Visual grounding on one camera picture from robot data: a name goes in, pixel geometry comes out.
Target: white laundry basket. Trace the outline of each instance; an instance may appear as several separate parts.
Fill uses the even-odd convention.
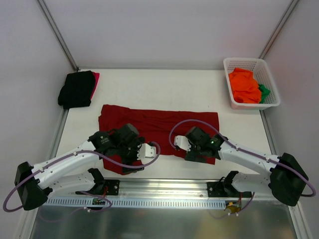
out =
[[[236,67],[252,71],[254,74],[254,79],[258,82],[258,84],[263,84],[267,89],[270,90],[270,93],[265,98],[264,103],[245,104],[245,103],[238,103],[234,100],[228,74],[232,73]],[[276,88],[274,79],[269,71],[266,61],[262,59],[257,59],[257,58],[231,57],[231,58],[226,58],[224,60],[224,68],[225,68],[225,74],[227,78],[231,108],[237,109],[237,110],[239,109],[264,110],[271,106],[278,106],[280,104],[278,90]]]

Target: white wall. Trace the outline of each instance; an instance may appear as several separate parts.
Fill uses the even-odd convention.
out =
[[[223,69],[259,57],[290,1],[46,0],[83,69]]]
[[[302,0],[266,58],[282,103],[266,111],[280,153],[295,156],[319,190],[319,1]],[[319,199],[302,198],[314,238]]]
[[[21,212],[5,213],[4,198],[20,163],[48,156],[72,69],[35,0],[1,0],[0,25],[0,238],[9,239]],[[9,206],[19,205],[15,195]]]

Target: red cloth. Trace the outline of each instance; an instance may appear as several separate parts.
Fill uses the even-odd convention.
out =
[[[99,78],[100,78],[100,73],[96,73],[96,72],[92,72],[92,73],[93,73],[93,76],[95,78],[95,85],[94,85],[94,89],[93,89],[93,92],[92,92],[90,100],[92,99],[92,97],[94,95],[95,89],[96,89],[96,87],[98,85],[98,81],[99,81]]]
[[[170,130],[182,120],[196,119],[205,121],[219,130],[218,114],[214,112],[185,112],[185,111],[155,111],[133,110],[121,106],[104,105],[99,117],[100,131],[110,131],[131,123],[144,137],[146,142],[155,141],[160,145],[162,155],[175,155],[184,158],[184,150],[175,150],[168,142]],[[186,122],[178,126],[172,134],[173,141],[177,135],[185,135],[192,127],[198,126],[205,132],[214,136],[216,133],[206,125],[197,122]],[[215,164],[215,159],[210,158],[207,163]],[[104,168],[115,167],[104,160]]]

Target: black fabric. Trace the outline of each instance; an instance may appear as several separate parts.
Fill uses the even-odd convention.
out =
[[[95,77],[92,71],[68,74],[58,97],[59,105],[64,109],[89,106],[94,86]]]

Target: white table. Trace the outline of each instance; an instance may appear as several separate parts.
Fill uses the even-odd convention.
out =
[[[131,109],[218,112],[222,134],[241,145],[270,153],[259,111],[231,109],[224,71],[92,71],[100,73],[92,103],[90,107],[70,109],[57,155],[72,150],[99,130],[98,116],[105,104]],[[210,165],[164,155],[145,170],[126,176],[105,170],[101,160],[87,168],[90,167],[99,168],[105,177],[119,178],[219,179],[231,170],[253,173],[222,160]]]

